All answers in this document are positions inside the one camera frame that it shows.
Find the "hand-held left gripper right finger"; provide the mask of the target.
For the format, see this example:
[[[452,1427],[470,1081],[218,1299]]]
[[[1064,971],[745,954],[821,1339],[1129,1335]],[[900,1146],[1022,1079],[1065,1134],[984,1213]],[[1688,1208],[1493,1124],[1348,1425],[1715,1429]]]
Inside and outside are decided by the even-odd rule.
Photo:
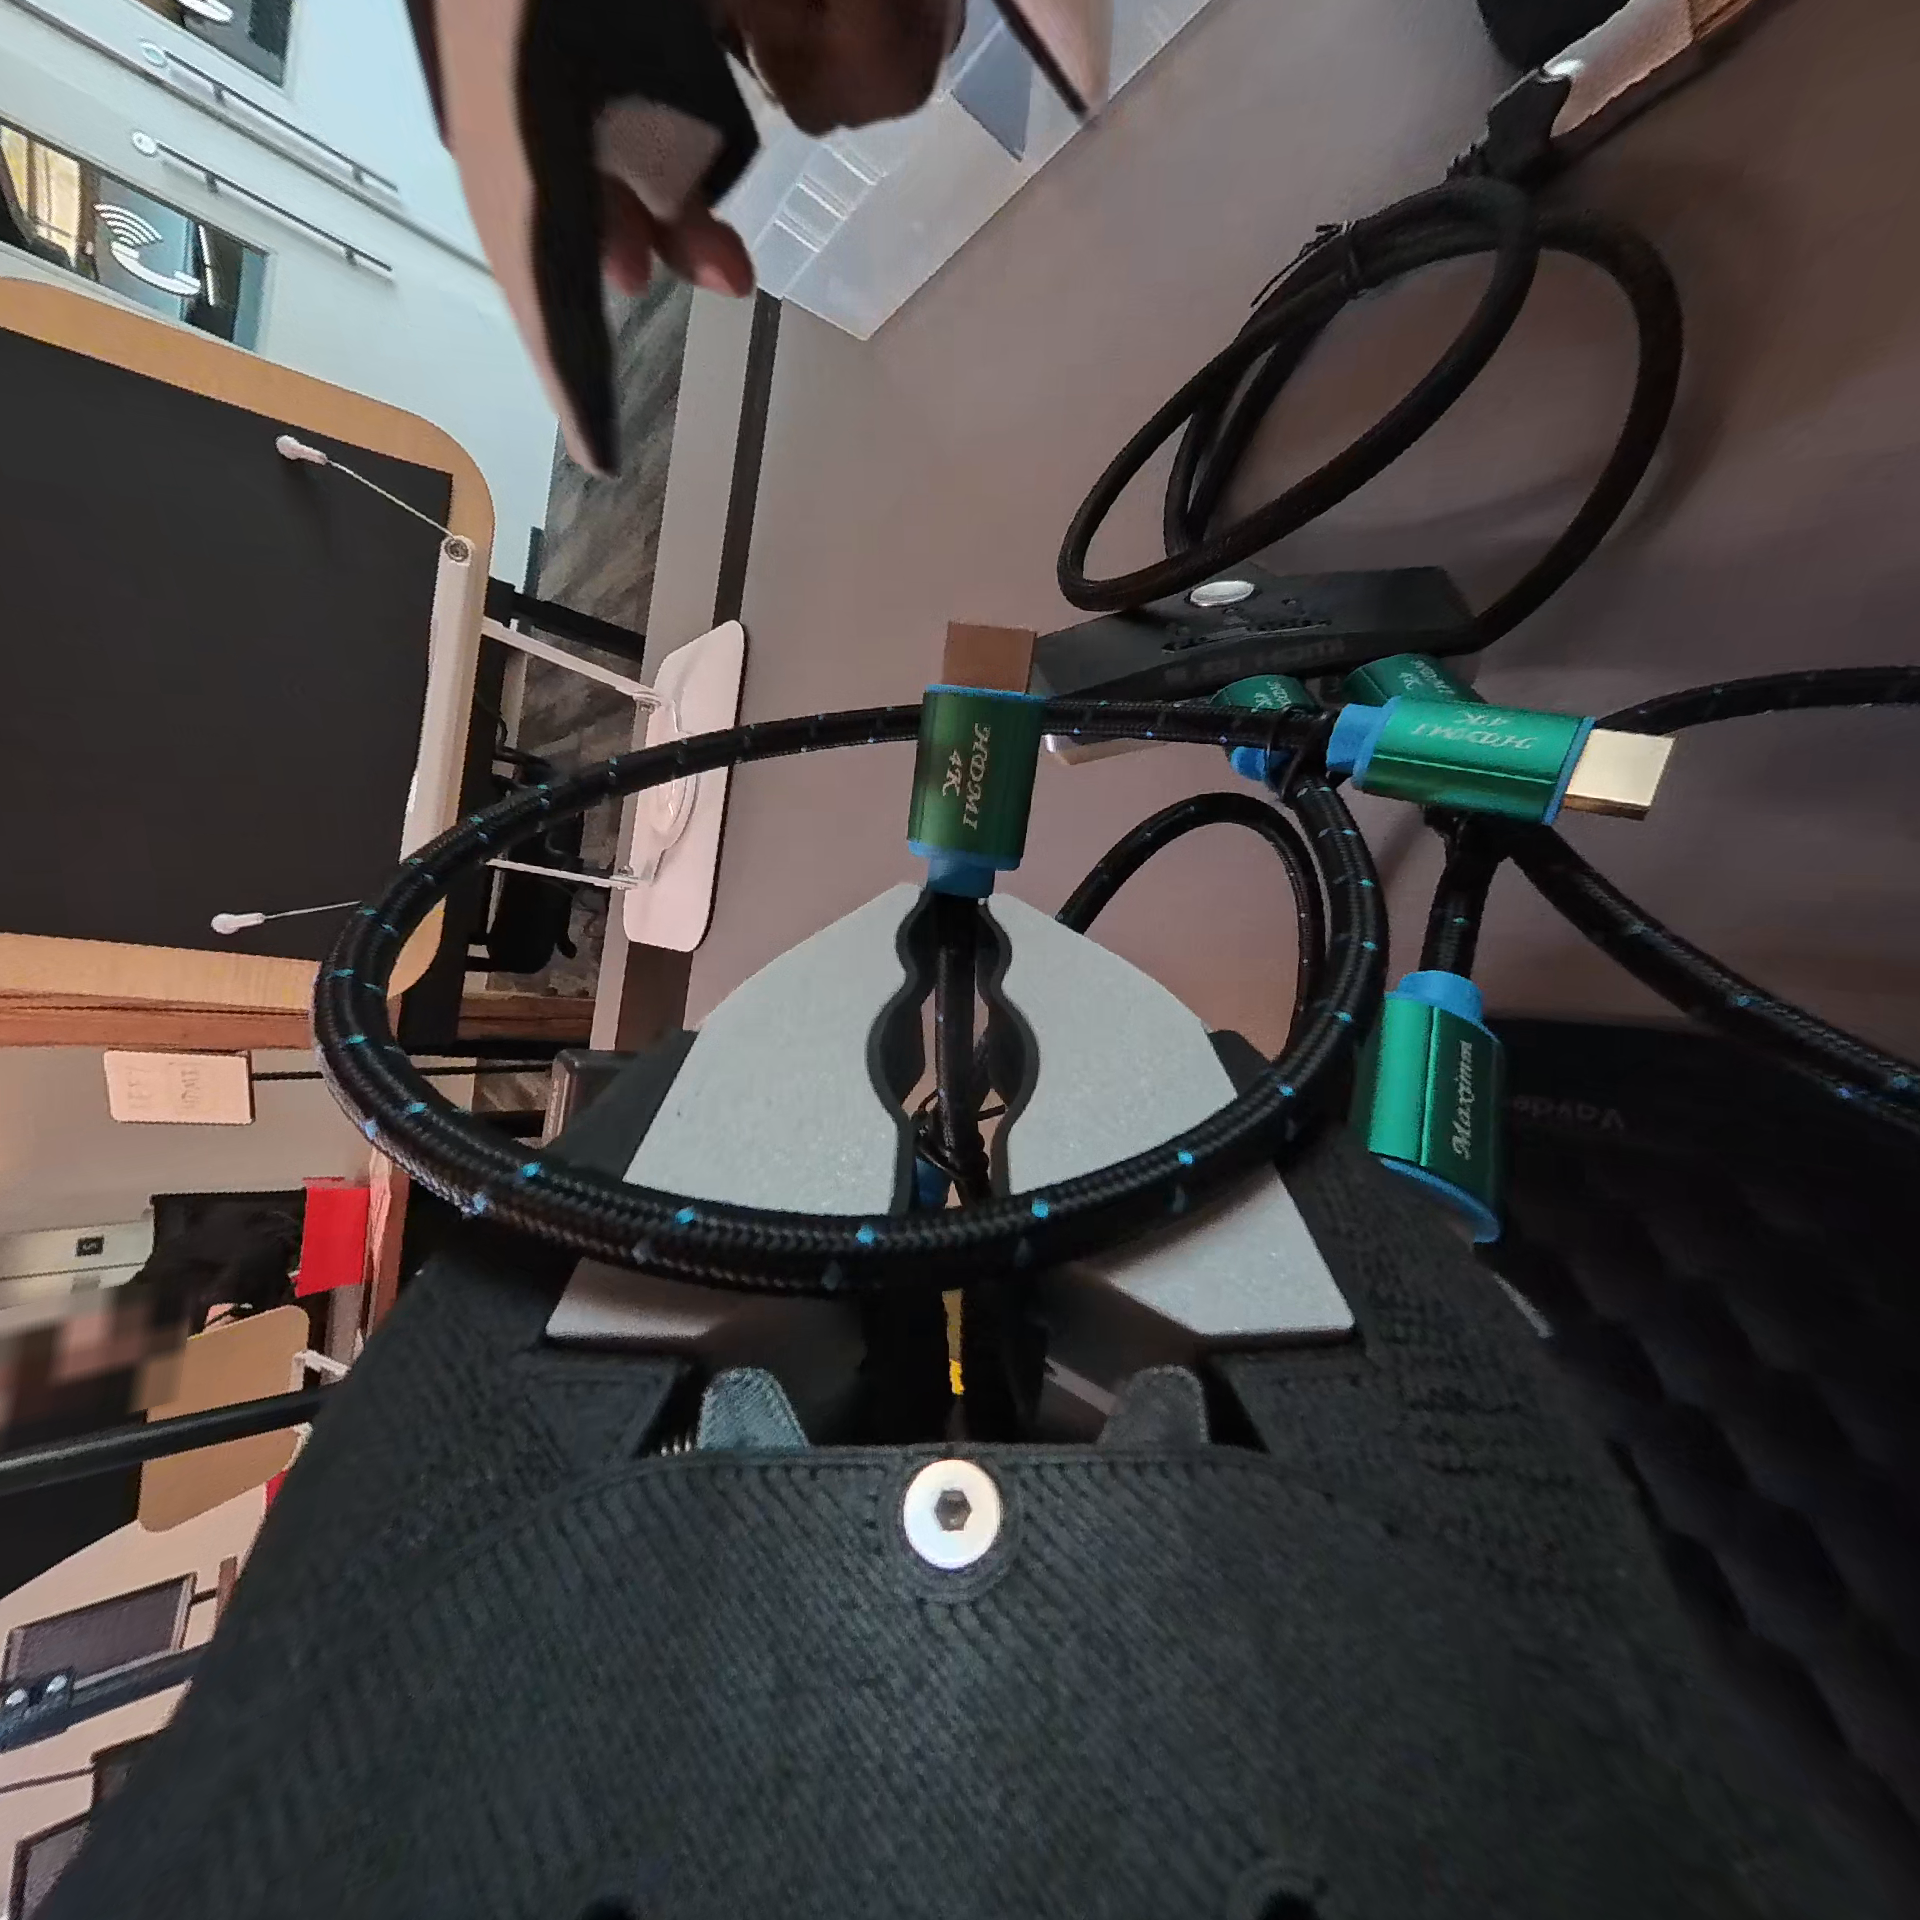
[[[1013,898],[986,902],[1017,1075],[995,1149],[1009,1193],[1050,1189],[1179,1137],[1236,1099],[1205,1025],[1155,978]],[[1354,1312],[1282,1177],[1179,1213],[1034,1287],[1037,1429],[1102,1429],[1125,1382],[1211,1354],[1348,1342]]]

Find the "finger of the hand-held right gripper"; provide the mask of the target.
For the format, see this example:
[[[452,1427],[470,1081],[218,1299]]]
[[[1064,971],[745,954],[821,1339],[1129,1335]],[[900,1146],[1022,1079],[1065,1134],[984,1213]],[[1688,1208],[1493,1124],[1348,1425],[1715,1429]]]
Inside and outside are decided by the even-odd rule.
[[[1112,2],[994,2],[994,12],[1077,122],[1103,107],[1112,84]]]

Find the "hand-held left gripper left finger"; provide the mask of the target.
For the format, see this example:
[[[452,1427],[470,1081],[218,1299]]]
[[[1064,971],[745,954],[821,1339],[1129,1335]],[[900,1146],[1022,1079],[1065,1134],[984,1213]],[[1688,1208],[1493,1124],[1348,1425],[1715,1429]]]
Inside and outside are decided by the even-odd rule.
[[[905,1113],[930,947],[900,882],[737,987],[684,1047],[625,1171],[690,1200],[890,1225],[918,1207]],[[930,1429],[932,1304],[765,1299],[581,1261],[546,1328],[579,1351],[771,1375],[803,1429]]]

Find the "person's right hand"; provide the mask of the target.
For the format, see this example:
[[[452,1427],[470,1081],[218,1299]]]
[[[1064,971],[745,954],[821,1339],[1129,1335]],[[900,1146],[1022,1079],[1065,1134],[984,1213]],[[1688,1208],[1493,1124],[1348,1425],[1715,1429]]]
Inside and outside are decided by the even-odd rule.
[[[962,2],[716,2],[707,21],[724,48],[807,136],[905,118],[932,96],[962,28]],[[741,237],[710,207],[674,219],[601,180],[601,266],[623,296],[657,272],[730,299],[755,290]]]

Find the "clear plastic bin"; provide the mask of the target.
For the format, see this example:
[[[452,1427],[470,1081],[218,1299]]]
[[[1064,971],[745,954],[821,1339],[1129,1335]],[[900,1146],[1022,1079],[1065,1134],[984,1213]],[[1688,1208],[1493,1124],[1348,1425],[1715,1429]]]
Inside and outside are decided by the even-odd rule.
[[[1110,95],[1079,122],[995,15],[966,7],[924,107],[807,136],[737,60],[758,154],[722,212],[764,292],[868,340],[1122,91],[1171,51],[1202,2],[1112,2]]]

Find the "white metal panel stand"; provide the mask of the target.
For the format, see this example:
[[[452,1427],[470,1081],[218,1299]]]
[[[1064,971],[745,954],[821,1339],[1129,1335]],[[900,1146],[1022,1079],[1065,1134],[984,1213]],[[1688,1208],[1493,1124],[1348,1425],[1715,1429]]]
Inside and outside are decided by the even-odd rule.
[[[442,561],[452,566],[470,566],[470,540],[453,534],[449,526],[434,522],[421,510],[408,507],[396,496],[396,492],[377,487],[364,472],[349,468],[344,461],[327,454],[316,444],[300,440],[287,431],[281,431],[276,436],[274,449],[276,454],[287,464],[330,471],[347,482],[365,489],[400,513],[417,519],[423,524],[434,524],[434,529],[443,536]],[[482,638],[491,640],[493,644],[500,644],[528,660],[542,660],[567,674],[573,674],[576,679],[584,679],[592,684],[612,691],[616,697],[635,709],[637,718],[643,718],[645,723],[660,721],[664,724],[664,744],[668,747],[677,747],[690,738],[690,732],[684,729],[679,699],[674,692],[664,691],[657,684],[634,681],[628,674],[616,674],[612,668],[593,664],[579,653],[569,653],[567,649],[554,644],[554,640],[569,640],[612,656],[616,655],[616,644],[620,643],[637,644],[641,638],[635,632],[581,614],[573,608],[542,600],[508,583],[490,581],[484,594]],[[688,830],[697,820],[706,785],[707,776],[672,781],[657,791],[660,799],[656,802],[648,804],[645,811],[635,814],[635,820],[643,822],[652,834],[649,848],[635,854],[635,867],[623,865],[604,877],[569,872],[552,865],[508,856],[493,856],[488,860],[488,867],[501,877],[525,877],[565,888],[569,893],[593,888],[606,895],[621,897],[649,888],[660,879],[660,869],[665,865],[668,854],[684,843]]]

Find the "red fabric item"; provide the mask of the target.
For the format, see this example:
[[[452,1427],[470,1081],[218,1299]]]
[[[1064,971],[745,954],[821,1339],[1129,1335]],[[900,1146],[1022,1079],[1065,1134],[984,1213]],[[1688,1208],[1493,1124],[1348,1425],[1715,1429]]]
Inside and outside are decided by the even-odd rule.
[[[340,1177],[301,1184],[298,1299],[362,1287],[369,1272],[372,1184]]]

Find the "white paper sign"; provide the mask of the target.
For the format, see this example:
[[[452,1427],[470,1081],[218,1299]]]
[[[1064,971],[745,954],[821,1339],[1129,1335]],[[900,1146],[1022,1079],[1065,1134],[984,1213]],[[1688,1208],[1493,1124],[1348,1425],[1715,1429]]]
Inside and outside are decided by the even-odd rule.
[[[256,1119],[254,1064],[242,1053],[101,1053],[107,1117],[122,1126],[243,1129]]]

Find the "black panel with wooden frame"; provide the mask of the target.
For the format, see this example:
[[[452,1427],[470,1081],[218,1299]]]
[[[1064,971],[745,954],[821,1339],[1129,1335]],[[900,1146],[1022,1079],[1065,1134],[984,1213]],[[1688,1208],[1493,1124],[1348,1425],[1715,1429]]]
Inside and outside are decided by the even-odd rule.
[[[4,278],[4,1037],[306,1037],[453,826],[496,517],[442,429]]]

